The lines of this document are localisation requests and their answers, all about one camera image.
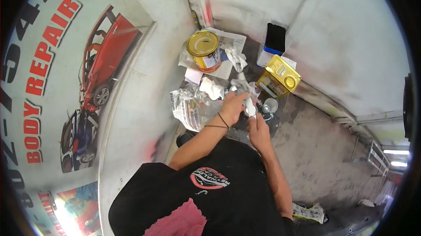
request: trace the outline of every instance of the yellow paint can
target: yellow paint can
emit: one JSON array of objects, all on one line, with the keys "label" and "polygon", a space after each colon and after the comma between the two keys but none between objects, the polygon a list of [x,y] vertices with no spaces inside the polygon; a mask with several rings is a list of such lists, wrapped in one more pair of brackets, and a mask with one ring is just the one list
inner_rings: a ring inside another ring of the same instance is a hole
[{"label": "yellow paint can", "polygon": [[186,49],[199,70],[211,72],[221,66],[221,53],[218,44],[218,36],[215,33],[200,31],[187,40]]},{"label": "yellow paint can", "polygon": [[275,54],[266,64],[256,85],[273,98],[293,92],[301,76],[279,55]]}]

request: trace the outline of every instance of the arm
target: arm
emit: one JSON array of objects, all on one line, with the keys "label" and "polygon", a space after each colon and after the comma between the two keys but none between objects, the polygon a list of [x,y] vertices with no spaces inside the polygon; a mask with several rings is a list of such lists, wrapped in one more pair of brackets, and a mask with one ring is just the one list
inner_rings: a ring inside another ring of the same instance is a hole
[{"label": "arm", "polygon": [[[248,97],[248,93],[242,93],[236,96],[235,92],[230,92],[225,96],[225,101],[219,114],[229,127],[238,121],[239,113],[244,110],[243,100]],[[179,170],[207,156],[228,130],[218,115],[206,125],[208,127],[204,127],[195,137],[176,151],[168,164],[169,167]]]},{"label": "arm", "polygon": [[260,113],[256,114],[256,119],[248,119],[248,130],[250,132],[250,142],[259,151],[268,175],[268,182],[275,196],[276,205],[282,217],[292,219],[292,195],[284,176],[281,165],[273,150],[269,126],[264,121]]}]

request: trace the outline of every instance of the hand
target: hand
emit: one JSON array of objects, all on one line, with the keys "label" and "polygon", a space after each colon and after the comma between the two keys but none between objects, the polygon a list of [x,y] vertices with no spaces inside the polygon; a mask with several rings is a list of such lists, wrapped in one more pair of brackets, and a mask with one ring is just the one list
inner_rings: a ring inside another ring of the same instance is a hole
[{"label": "hand", "polygon": [[229,92],[225,95],[224,104],[222,105],[219,114],[224,121],[231,127],[233,124],[238,122],[239,113],[244,111],[243,100],[250,96],[248,92],[242,92],[239,95],[235,95],[235,92]]},{"label": "hand", "polygon": [[269,126],[266,124],[261,113],[257,113],[256,118],[248,118],[247,130],[249,132],[251,144],[260,154],[273,150],[270,141]]}]

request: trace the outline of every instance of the red car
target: red car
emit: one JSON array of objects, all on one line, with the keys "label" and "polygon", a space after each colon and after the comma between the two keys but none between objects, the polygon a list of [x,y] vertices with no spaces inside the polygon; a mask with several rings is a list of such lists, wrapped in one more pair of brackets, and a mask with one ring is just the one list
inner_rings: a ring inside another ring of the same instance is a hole
[{"label": "red car", "polygon": [[82,63],[81,108],[94,112],[109,99],[112,79],[142,36],[123,15],[109,5],[95,23]]}]

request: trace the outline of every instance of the left hand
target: left hand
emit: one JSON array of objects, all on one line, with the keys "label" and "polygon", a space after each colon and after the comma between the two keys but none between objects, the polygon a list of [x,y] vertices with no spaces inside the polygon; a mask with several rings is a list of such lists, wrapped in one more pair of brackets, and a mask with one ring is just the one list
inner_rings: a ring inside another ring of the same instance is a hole
[{"label": "left hand", "polygon": [[222,105],[219,114],[229,127],[238,122],[239,113],[245,109],[243,100],[249,97],[250,94],[248,92],[242,92],[236,96],[235,92],[231,91],[225,95],[224,104]]}]

